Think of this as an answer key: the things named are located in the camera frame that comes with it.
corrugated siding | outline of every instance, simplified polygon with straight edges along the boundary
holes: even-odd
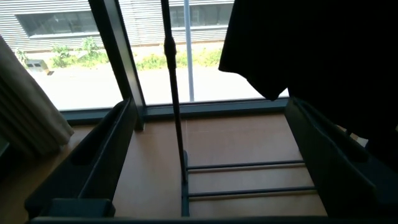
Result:
[[[51,50],[53,45],[66,45],[75,49],[81,47],[85,37],[29,38],[15,15],[89,10],[91,9],[87,0],[1,0],[0,34],[12,50]],[[99,46],[103,46],[99,35],[95,35],[94,39]]]
[[[161,44],[164,41],[162,9],[160,0],[119,0],[124,24],[131,45]],[[191,0],[190,5],[224,4],[233,0]],[[171,6],[182,6],[183,0],[170,0]],[[85,37],[29,38],[16,14],[44,12],[88,11],[87,0],[0,0],[0,34],[12,50],[51,50],[53,45],[66,45],[71,49],[81,46]],[[192,41],[223,40],[226,28],[191,31]],[[176,42],[185,42],[185,31],[174,30]],[[96,43],[103,46],[101,37],[94,36]]]

black garment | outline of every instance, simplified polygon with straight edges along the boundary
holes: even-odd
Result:
[[[398,124],[393,1],[235,0],[219,69],[286,88],[362,138]]]

gray curtain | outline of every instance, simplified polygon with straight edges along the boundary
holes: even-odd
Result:
[[[30,156],[59,151],[73,134],[65,118],[0,36],[0,134]]]

building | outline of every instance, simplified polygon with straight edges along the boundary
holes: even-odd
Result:
[[[119,0],[132,46],[164,41],[160,0]],[[192,42],[224,40],[233,0],[191,0]],[[175,41],[185,42],[183,0],[170,0]],[[92,36],[103,46],[87,0],[2,0],[0,34],[12,50],[50,51],[53,45],[81,47]]]

wooden floor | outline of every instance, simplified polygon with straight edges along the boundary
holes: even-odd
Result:
[[[210,165],[301,159],[281,114],[183,121],[188,164]],[[0,184],[0,223],[22,223],[24,199],[48,176],[92,127],[77,127],[59,155],[21,168]],[[134,133],[114,196],[116,216],[179,218],[180,164],[173,122],[147,123]],[[192,173],[189,190],[210,192],[313,185],[304,166]],[[326,215],[316,193],[255,195],[190,202],[191,217]]]

